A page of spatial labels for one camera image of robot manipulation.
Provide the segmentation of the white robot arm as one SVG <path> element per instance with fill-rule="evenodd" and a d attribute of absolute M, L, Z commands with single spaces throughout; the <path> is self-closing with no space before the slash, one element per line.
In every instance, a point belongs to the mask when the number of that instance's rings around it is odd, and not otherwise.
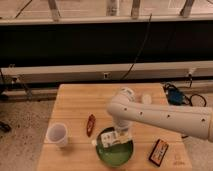
<path fill-rule="evenodd" d="M 210 107 L 142 104 L 135 101 L 132 89 L 122 87 L 106 110 L 119 131 L 128 129 L 129 121 L 136 121 L 213 142 L 213 109 Z"/>

